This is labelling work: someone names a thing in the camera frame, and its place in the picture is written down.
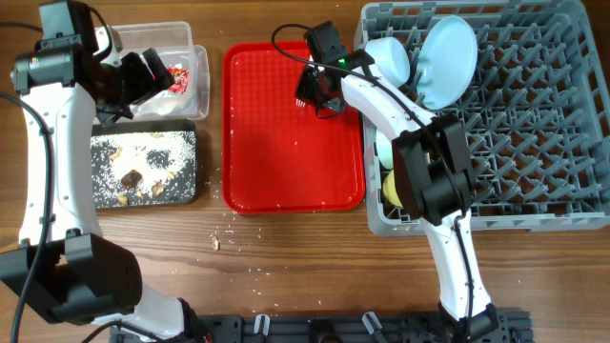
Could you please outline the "red snack wrapper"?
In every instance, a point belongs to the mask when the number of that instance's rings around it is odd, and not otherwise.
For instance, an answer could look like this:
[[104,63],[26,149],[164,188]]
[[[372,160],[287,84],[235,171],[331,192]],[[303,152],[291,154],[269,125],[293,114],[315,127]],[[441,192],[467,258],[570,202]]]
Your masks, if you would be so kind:
[[190,83],[191,74],[188,69],[168,67],[168,71],[173,77],[174,83],[169,87],[173,93],[184,94]]

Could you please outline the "white napkin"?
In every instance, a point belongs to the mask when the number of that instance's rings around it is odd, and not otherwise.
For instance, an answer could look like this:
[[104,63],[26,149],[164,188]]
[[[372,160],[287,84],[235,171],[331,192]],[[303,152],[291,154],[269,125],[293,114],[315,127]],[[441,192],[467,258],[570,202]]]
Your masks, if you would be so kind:
[[187,93],[162,91],[141,105],[133,105],[132,112],[140,117],[177,115],[191,98]]

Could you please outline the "light blue bowl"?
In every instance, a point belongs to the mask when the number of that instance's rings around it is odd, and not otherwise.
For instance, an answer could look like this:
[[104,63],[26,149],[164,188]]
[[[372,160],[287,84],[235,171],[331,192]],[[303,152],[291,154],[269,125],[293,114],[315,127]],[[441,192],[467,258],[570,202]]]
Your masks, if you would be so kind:
[[400,88],[410,78],[410,62],[406,50],[394,37],[378,38],[365,45],[383,77],[393,86]]

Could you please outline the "green bowl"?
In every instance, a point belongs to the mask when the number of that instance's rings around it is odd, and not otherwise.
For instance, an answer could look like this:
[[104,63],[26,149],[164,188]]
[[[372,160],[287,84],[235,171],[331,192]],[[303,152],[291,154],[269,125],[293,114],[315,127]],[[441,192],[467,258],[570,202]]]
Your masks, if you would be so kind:
[[394,168],[391,141],[380,130],[376,130],[376,153],[384,169],[392,170]]

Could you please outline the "yellow cup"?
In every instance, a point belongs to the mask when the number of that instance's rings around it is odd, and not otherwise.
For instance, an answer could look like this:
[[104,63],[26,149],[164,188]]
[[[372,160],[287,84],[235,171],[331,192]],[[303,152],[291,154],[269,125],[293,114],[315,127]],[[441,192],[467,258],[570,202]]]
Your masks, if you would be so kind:
[[402,208],[402,203],[397,195],[395,172],[391,170],[382,184],[382,193],[385,199],[395,207]]

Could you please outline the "light blue plate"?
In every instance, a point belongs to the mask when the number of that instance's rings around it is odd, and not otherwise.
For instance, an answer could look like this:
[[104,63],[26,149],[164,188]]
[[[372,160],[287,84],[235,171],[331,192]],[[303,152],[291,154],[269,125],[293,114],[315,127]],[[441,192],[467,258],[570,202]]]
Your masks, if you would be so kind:
[[470,85],[478,62],[478,41],[461,17],[447,16],[430,30],[417,61],[417,93],[423,106],[440,110],[455,103]]

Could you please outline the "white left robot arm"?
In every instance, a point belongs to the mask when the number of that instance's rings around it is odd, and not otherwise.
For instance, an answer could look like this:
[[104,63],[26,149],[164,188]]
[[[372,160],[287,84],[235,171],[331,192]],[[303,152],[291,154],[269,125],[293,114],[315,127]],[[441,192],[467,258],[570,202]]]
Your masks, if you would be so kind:
[[92,127],[131,118],[131,108],[173,84],[155,50],[117,55],[100,42],[97,10],[79,1],[39,8],[42,38],[19,55],[8,100],[23,109],[28,137],[27,208],[18,246],[1,255],[1,279],[50,324],[109,327],[143,341],[205,342],[189,304],[142,280],[127,249],[101,232],[92,195]]

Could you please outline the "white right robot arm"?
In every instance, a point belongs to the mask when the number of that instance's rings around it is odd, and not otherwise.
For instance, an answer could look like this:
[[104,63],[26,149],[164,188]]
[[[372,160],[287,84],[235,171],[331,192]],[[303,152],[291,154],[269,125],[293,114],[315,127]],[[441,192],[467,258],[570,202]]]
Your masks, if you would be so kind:
[[476,176],[466,132],[456,116],[435,114],[471,83],[478,58],[473,29],[451,15],[428,33],[421,50],[423,71],[433,82],[423,105],[401,91],[410,78],[410,61],[396,38],[348,50],[331,21],[302,29],[310,56],[302,62],[297,104],[337,113],[352,107],[389,140],[393,166],[385,191],[396,195],[428,238],[449,339],[472,342],[492,332],[498,327],[496,308],[483,285],[472,239]]

